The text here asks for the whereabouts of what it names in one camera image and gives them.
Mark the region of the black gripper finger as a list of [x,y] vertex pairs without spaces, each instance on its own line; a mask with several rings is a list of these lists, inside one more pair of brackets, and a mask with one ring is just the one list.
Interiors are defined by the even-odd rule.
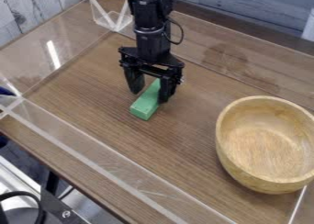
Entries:
[[132,94],[137,94],[144,87],[143,73],[137,67],[124,66],[124,75],[127,78],[127,86]]
[[175,93],[177,81],[173,74],[163,75],[159,78],[159,91],[157,91],[157,102],[164,104],[168,102],[171,96]]

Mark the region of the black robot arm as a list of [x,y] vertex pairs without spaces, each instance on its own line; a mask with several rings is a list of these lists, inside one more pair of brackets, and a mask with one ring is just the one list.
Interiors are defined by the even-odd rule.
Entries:
[[157,102],[167,103],[181,83],[184,63],[171,54],[171,45],[184,39],[184,30],[171,19],[172,0],[127,0],[133,16],[135,47],[120,47],[120,66],[133,94],[144,87],[144,75],[159,80]]

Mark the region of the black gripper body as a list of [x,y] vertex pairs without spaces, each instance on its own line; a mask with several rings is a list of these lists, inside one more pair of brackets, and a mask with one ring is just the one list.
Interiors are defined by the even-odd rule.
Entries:
[[127,65],[137,67],[143,75],[147,74],[157,79],[163,75],[173,74],[180,84],[184,63],[171,54],[169,28],[133,28],[133,32],[136,46],[119,48],[123,69]]

